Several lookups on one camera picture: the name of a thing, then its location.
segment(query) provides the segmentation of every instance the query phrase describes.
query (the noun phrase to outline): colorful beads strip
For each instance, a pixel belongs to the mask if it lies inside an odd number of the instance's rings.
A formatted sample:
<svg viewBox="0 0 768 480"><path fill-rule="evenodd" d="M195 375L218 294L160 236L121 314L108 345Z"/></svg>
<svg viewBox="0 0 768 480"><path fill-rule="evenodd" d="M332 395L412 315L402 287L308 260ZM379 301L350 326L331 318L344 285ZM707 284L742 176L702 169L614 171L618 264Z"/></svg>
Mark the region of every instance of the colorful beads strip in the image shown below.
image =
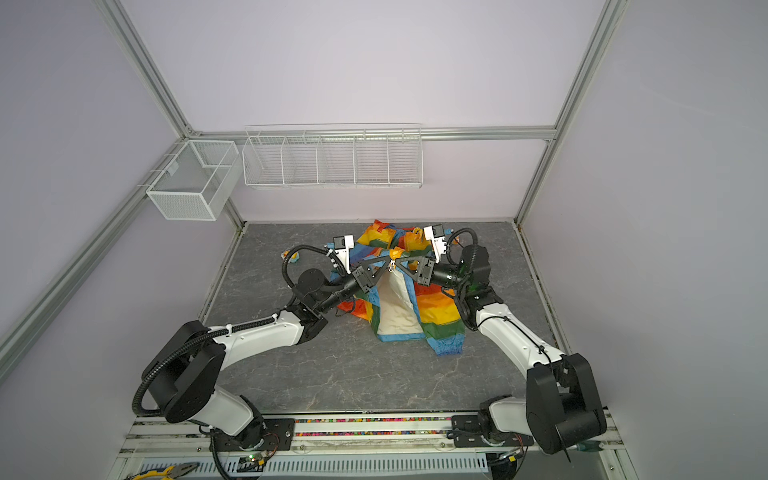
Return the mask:
<svg viewBox="0 0 768 480"><path fill-rule="evenodd" d="M392 430L384 432L299 432L296 437L331 437L358 435L444 435L448 430Z"/></svg>
<svg viewBox="0 0 768 480"><path fill-rule="evenodd" d="M380 419L296 419L296 423L344 423L344 422L430 422L450 420L451 417L382 417Z"/></svg>

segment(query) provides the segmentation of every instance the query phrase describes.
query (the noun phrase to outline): light purple wall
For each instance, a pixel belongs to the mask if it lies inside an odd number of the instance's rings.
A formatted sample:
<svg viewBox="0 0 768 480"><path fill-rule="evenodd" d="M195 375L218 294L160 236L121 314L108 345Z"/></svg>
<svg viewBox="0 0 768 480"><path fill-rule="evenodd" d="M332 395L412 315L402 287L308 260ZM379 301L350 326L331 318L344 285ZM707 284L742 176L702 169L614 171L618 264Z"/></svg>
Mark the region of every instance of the light purple wall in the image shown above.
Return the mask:
<svg viewBox="0 0 768 480"><path fill-rule="evenodd" d="M551 125L604 0L125 0L192 125Z"/></svg>
<svg viewBox="0 0 768 480"><path fill-rule="evenodd" d="M542 140L424 142L418 189L252 190L241 184L232 198L254 222L510 220L544 146Z"/></svg>
<svg viewBox="0 0 768 480"><path fill-rule="evenodd" d="M88 0L0 5L0 335L175 140Z"/></svg>
<svg viewBox="0 0 768 480"><path fill-rule="evenodd" d="M197 318L233 230L146 207L0 386L3 478L105 478L141 372Z"/></svg>
<svg viewBox="0 0 768 480"><path fill-rule="evenodd" d="M642 479L766 477L767 25L632 2L524 225Z"/></svg>
<svg viewBox="0 0 768 480"><path fill-rule="evenodd" d="M175 140L88 0L0 5L0 334ZM147 203L0 385L3 478L104 478L146 363L232 238Z"/></svg>

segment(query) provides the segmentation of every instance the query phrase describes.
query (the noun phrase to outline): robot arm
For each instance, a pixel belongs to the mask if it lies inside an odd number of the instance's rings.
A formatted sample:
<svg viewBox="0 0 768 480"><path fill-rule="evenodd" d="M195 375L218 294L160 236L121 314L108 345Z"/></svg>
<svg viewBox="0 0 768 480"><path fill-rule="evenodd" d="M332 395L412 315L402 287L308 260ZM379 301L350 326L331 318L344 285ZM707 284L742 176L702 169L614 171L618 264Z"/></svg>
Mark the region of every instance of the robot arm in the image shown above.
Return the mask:
<svg viewBox="0 0 768 480"><path fill-rule="evenodd" d="M446 294L455 292L454 301L465 325L490 338L526 377L526 399L493 399L481 407L483 435L533 435L542 450L551 454L604 433L605 417L589 364L578 354L569 356L548 345L515 318L489 285L488 252L477 245L474 232L473 243L462 250L459 263L443 256L450 253L455 236L467 230L454 232L446 243L442 226L425 229L436 258L402 257L394 262L388 257L374 258L349 265L351 236L334 239L334 248L328 250L295 247L283 263L283 277L294 295L289 305L266 319L234 326L184 324L144 370L134 412L162 415L168 422L191 420L211 425L242 449L258 446L266 428L263 417L244 397L216 386L219 371L269 349L314 338L327 324L324 313L358 291L373 288L382 276L379 270L383 273L389 264L420 285L436 284ZM302 249L327 255L339 278L331 282L322 271L308 269L294 283L287 274L287 261ZM141 406L147 390L158 410Z"/></svg>

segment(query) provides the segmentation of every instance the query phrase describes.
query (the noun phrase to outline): black mounting plate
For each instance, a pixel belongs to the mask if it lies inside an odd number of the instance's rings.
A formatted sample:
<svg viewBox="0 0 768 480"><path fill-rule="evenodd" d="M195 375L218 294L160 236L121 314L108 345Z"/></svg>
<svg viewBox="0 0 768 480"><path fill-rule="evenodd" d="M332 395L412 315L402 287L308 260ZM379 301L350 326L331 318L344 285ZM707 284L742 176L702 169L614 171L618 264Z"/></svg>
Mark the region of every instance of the black mounting plate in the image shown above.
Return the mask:
<svg viewBox="0 0 768 480"><path fill-rule="evenodd" d="M453 444L459 448L491 446L514 447L520 445L520 442L518 442L518 437L515 434L510 434L509 437L507 437L507 439L501 445L498 445L497 442L493 442L494 445L489 445L486 443L486 441L482 438L482 429L480 427L480 422L478 421L477 415L454 415L451 417L451 427L454 430L459 430L459 432L453 434ZM530 435L523 435L521 433L518 435L520 435L520 438L523 439L523 445L529 447L534 444L534 439Z"/></svg>
<svg viewBox="0 0 768 480"><path fill-rule="evenodd" d="M257 451L272 452L275 449L275 442L278 442L278 450L290 450L291 441L293 441L293 428L296 426L295 419L264 419L266 424L266 430L264 431L264 442L255 448ZM267 433L274 433L277 435L267 435ZM215 434L216 448L220 452L242 452L237 445L232 443L230 437L223 432Z"/></svg>

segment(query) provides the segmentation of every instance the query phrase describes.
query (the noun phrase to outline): white wire basket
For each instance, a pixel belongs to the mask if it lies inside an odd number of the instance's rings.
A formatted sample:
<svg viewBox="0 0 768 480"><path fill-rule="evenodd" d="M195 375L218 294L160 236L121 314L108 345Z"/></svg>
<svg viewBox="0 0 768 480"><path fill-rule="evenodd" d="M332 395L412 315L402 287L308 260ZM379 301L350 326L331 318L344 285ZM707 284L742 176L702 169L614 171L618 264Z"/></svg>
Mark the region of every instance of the white wire basket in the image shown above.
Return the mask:
<svg viewBox="0 0 768 480"><path fill-rule="evenodd" d="M243 146L245 184L287 187L421 187L418 128L256 131Z"/></svg>
<svg viewBox="0 0 768 480"><path fill-rule="evenodd" d="M168 220L216 220L240 179L233 141L188 140L147 189Z"/></svg>

